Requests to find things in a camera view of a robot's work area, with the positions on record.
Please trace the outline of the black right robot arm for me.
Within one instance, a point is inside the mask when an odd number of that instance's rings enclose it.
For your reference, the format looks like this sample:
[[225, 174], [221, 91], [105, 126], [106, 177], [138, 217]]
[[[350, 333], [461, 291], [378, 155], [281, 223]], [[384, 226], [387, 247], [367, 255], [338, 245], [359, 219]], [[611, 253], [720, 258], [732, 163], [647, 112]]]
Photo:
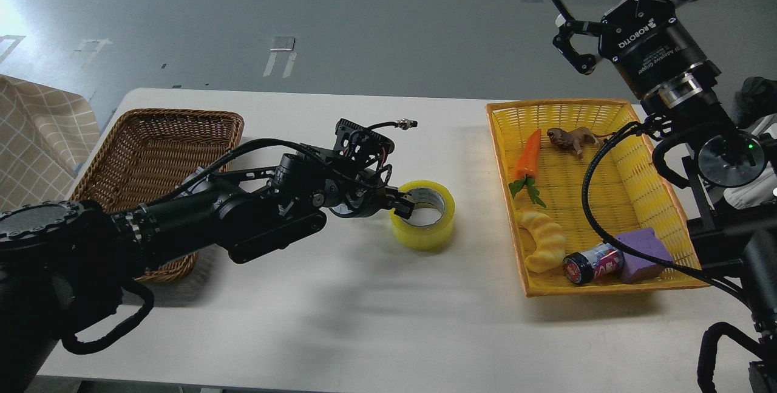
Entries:
[[[775, 391], [775, 199], [735, 208], [710, 199], [752, 185], [775, 171], [775, 138], [753, 135], [748, 127], [775, 113], [775, 83], [749, 78], [737, 101], [755, 102], [731, 117], [714, 92], [719, 68], [692, 38], [676, 10], [697, 0], [622, 0], [599, 20], [574, 17], [562, 0], [553, 46], [589, 75], [607, 59], [646, 112], [643, 122], [621, 127], [593, 157], [581, 187], [588, 224], [619, 250], [691, 276], [743, 302], [759, 338], [753, 340], [727, 322], [702, 337], [697, 384], [716, 391], [713, 381], [719, 340], [727, 336], [755, 355], [749, 364], [754, 392]], [[639, 253], [600, 226], [590, 207], [594, 171], [626, 138], [645, 135], [657, 142], [652, 158], [658, 175], [680, 189], [691, 188], [699, 217], [687, 223], [699, 268], [672, 264]]]

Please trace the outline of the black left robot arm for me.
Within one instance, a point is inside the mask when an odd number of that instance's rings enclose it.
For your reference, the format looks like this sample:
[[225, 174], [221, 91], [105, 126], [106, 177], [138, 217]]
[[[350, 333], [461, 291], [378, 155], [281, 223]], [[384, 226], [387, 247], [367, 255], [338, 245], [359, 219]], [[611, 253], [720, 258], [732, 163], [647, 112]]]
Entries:
[[23, 392], [56, 344], [105, 350], [155, 304], [145, 272], [216, 245], [237, 264], [314, 235], [341, 218], [417, 205], [389, 185], [391, 139], [341, 119], [333, 149], [258, 138], [200, 167], [155, 201], [108, 213], [95, 201], [47, 201], [2, 212], [2, 391]]

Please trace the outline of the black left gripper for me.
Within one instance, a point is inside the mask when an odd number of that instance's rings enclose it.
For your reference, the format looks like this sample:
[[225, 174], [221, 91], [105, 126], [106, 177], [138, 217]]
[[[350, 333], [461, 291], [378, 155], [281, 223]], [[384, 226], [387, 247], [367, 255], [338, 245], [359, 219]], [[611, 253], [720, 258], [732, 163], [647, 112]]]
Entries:
[[325, 208], [343, 219], [366, 218], [382, 210], [393, 210], [402, 219], [410, 219], [415, 201], [408, 192], [389, 190], [384, 174], [367, 168], [355, 175], [355, 182], [346, 177], [327, 174]]

